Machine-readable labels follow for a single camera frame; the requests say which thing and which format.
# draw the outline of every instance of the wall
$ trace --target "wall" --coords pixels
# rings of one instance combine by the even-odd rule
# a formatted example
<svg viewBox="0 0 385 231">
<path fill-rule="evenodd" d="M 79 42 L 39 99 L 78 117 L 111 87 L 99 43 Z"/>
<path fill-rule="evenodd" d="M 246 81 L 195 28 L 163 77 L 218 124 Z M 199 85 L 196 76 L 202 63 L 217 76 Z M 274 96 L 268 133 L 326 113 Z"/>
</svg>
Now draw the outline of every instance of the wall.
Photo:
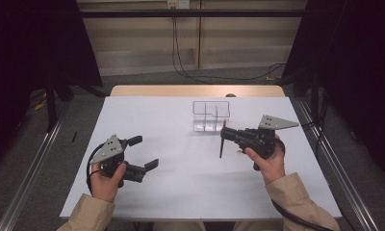
<svg viewBox="0 0 385 231">
<path fill-rule="evenodd" d="M 77 1 L 83 11 L 167 8 L 167 1 L 162 0 Z M 302 10 L 306 2 L 191 0 L 191 9 Z M 171 18 L 84 21 L 102 76 L 174 69 Z M 185 69 L 285 63 L 299 22 L 300 18 L 176 18 L 181 62 Z"/>
</svg>

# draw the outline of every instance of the white tabletop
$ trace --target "white tabletop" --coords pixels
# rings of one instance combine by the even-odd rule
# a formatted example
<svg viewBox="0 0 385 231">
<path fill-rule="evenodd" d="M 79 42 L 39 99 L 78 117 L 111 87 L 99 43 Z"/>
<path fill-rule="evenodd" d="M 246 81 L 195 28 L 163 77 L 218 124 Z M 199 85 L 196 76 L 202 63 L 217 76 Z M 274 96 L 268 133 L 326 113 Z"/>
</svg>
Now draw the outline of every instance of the white tabletop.
<svg viewBox="0 0 385 231">
<path fill-rule="evenodd" d="M 227 100 L 228 127 L 257 128 L 262 115 L 298 122 L 290 99 L 111 96 L 105 99 L 89 147 L 61 212 L 68 218 L 86 185 L 90 153 L 112 134 L 143 136 L 127 147 L 132 165 L 160 159 L 142 183 L 125 181 L 115 199 L 114 218 L 129 220 L 240 220 L 281 218 L 270 202 L 262 175 L 239 147 L 225 141 L 219 158 L 219 132 L 193 131 L 193 101 Z M 287 174 L 298 172 L 312 199 L 333 217 L 341 214 L 301 126 L 276 131 L 286 145 Z"/>
</svg>

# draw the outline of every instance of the hand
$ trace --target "hand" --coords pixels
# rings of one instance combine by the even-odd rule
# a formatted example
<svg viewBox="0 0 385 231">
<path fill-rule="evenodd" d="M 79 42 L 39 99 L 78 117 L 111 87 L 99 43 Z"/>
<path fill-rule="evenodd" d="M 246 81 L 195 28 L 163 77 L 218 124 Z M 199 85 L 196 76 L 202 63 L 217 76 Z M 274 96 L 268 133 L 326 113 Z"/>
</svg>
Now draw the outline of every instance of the hand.
<svg viewBox="0 0 385 231">
<path fill-rule="evenodd" d="M 112 178 L 103 176 L 100 169 L 100 163 L 91 166 L 92 172 L 99 170 L 90 177 L 92 196 L 113 203 L 117 195 L 118 183 L 126 171 L 126 165 L 120 164 Z"/>
<path fill-rule="evenodd" d="M 258 165 L 259 169 L 261 169 L 265 185 L 286 175 L 285 164 L 283 161 L 285 153 L 283 153 L 283 150 L 278 143 L 276 143 L 273 154 L 266 160 L 249 147 L 246 148 L 244 152 L 256 163 L 256 165 Z"/>
</svg>

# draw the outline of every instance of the transparent plastic box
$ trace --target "transparent plastic box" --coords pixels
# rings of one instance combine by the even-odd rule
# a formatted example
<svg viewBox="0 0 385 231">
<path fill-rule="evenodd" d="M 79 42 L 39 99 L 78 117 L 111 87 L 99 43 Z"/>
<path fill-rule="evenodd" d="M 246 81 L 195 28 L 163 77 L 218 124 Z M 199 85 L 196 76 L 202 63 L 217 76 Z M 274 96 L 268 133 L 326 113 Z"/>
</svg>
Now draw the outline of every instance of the transparent plastic box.
<svg viewBox="0 0 385 231">
<path fill-rule="evenodd" d="M 195 132 L 220 131 L 230 117 L 228 101 L 194 101 L 192 103 Z"/>
</svg>

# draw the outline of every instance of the beige sleeve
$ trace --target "beige sleeve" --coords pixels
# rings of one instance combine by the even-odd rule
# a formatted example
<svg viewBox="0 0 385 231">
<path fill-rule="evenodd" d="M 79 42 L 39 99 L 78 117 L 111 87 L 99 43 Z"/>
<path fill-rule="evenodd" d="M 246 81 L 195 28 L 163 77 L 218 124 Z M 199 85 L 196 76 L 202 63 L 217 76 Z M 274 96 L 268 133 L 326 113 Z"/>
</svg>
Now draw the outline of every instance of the beige sleeve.
<svg viewBox="0 0 385 231">
<path fill-rule="evenodd" d="M 58 231 L 105 230 L 111 222 L 115 204 L 82 194 L 72 211 L 69 221 Z"/>
<path fill-rule="evenodd" d="M 311 223 L 340 230 L 337 221 L 322 207 L 311 200 L 297 173 L 282 177 L 266 185 L 271 199 L 288 212 Z M 283 218 L 284 230 L 307 230 L 305 227 Z"/>
</svg>

